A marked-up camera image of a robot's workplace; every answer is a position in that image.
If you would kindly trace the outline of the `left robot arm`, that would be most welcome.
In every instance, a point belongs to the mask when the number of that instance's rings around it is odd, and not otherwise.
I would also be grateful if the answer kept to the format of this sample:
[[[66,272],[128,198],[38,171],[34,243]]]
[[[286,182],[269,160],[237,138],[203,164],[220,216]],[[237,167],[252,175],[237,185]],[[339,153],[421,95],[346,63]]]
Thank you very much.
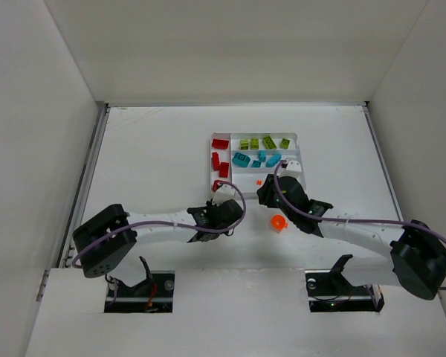
[[[138,244],[209,242],[230,236],[246,212],[246,201],[235,199],[156,215],[130,213],[112,204],[73,232],[76,255],[71,266],[87,278],[101,277],[114,271]]]

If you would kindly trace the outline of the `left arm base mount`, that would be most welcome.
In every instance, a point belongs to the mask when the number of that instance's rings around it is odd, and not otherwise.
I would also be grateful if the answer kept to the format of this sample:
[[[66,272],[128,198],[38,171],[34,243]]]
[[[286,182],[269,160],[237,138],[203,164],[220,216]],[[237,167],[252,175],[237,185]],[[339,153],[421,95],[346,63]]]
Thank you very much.
[[[104,277],[108,283],[105,313],[172,313],[175,273],[152,271],[144,257],[139,256],[139,260],[145,270],[145,279],[133,286],[109,275]]]

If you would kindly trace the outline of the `green lego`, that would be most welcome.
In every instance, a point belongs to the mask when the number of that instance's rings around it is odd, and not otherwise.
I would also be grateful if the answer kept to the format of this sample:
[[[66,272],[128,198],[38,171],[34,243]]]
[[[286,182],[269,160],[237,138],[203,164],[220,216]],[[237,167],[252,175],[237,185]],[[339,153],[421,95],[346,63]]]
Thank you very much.
[[[290,145],[290,140],[289,139],[287,139],[287,138],[283,138],[281,141],[280,141],[280,148],[281,149],[288,149],[289,148],[289,145]]]

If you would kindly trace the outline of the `teal rounded lego brick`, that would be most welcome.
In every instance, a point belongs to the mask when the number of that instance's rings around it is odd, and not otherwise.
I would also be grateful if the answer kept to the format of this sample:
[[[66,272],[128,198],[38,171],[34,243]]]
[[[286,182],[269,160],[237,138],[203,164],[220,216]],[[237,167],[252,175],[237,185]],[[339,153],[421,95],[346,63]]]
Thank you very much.
[[[251,162],[251,158],[241,152],[236,152],[232,157],[232,163],[237,167],[246,168]]]

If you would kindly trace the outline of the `red arch lego brick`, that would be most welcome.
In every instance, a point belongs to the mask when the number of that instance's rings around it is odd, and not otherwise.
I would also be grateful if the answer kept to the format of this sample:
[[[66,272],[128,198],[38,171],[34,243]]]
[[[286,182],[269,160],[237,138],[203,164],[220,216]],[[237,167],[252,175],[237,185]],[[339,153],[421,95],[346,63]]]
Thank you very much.
[[[229,176],[230,164],[228,162],[221,162],[219,164],[219,177],[226,179]]]

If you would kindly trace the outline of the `red wedge lego brick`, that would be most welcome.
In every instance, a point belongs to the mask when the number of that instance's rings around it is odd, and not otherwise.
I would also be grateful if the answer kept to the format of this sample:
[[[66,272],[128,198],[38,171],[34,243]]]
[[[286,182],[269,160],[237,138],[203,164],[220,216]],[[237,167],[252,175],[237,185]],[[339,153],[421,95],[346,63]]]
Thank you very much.
[[[225,140],[225,139],[221,139],[221,138],[214,138],[211,143],[212,148],[220,149],[220,150],[228,149],[229,145],[230,145],[229,140]]]

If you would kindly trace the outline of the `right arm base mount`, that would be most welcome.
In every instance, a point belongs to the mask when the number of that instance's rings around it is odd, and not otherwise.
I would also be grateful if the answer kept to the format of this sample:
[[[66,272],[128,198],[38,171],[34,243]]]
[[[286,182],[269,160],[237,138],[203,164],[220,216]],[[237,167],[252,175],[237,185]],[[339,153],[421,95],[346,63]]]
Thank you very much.
[[[353,286],[343,275],[353,258],[344,254],[329,270],[306,270],[310,312],[381,312],[385,301],[379,286]]]

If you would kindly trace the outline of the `red flower lego brick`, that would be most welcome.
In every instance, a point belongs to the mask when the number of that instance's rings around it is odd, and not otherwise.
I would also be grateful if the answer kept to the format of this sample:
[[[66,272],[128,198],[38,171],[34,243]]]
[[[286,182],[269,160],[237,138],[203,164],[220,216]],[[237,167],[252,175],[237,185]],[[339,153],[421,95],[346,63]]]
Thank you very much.
[[[216,192],[218,189],[223,187],[225,184],[226,184],[226,181],[216,179],[213,182],[213,185],[212,185],[211,189],[212,189],[213,192]]]

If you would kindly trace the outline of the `teal stepped lego brick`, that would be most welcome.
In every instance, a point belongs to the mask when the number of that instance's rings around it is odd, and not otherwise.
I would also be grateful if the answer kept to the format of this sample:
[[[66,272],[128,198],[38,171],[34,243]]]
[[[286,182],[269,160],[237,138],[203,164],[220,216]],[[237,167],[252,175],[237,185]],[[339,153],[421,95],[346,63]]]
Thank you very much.
[[[282,159],[282,155],[279,152],[276,152],[265,162],[266,167],[275,167]]]

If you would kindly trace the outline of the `small green lego brick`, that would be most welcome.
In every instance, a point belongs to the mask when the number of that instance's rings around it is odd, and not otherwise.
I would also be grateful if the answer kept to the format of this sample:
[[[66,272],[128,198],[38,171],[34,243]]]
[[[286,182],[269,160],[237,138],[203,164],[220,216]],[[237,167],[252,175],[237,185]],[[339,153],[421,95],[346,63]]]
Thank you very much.
[[[240,150],[247,150],[249,149],[249,140],[248,139],[241,139],[239,143]]]

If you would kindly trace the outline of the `orange round lego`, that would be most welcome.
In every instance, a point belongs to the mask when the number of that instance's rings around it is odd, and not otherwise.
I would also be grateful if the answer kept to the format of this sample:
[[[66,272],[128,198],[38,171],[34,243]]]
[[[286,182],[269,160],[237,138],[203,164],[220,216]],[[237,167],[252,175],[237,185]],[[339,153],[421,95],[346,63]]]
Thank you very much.
[[[288,222],[286,218],[282,215],[275,215],[271,218],[271,227],[277,231],[281,232],[288,227]]]

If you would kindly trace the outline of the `red slope lego brick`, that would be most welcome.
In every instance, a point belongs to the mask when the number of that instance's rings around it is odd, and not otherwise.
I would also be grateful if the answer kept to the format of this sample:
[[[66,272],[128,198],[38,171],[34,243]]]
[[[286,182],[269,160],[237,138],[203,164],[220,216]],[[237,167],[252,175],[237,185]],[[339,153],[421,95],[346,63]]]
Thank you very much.
[[[213,152],[211,155],[211,161],[212,161],[212,168],[214,171],[219,171],[220,170],[220,157],[219,154],[217,152]]]

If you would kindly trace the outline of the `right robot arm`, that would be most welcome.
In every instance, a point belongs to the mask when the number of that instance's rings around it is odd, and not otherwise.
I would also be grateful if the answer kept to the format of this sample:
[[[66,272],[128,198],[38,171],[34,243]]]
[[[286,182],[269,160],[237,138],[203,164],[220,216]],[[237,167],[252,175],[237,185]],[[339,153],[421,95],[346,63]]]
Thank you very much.
[[[306,285],[312,297],[347,295],[371,285],[400,286],[423,300],[446,291],[446,240],[423,222],[352,218],[310,199],[292,177],[270,174],[256,194],[261,205],[279,209],[305,234],[373,252],[367,258],[344,254],[328,271],[309,272]]]

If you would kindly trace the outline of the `green square lego brick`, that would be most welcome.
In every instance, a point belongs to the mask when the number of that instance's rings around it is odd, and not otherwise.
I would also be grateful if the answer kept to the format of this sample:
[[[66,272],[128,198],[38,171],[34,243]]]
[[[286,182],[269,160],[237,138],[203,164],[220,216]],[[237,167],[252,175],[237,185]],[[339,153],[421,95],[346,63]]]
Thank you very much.
[[[259,149],[259,139],[258,138],[251,138],[249,147],[252,150],[258,150]]]

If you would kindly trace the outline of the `teal square lego brick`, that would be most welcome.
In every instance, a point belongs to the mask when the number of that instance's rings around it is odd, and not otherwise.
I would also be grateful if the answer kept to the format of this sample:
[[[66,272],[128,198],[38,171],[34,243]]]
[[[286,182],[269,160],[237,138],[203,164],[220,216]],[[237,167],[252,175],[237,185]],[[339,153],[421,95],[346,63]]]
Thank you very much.
[[[266,161],[266,152],[264,150],[260,150],[258,153],[259,161],[265,162]]]

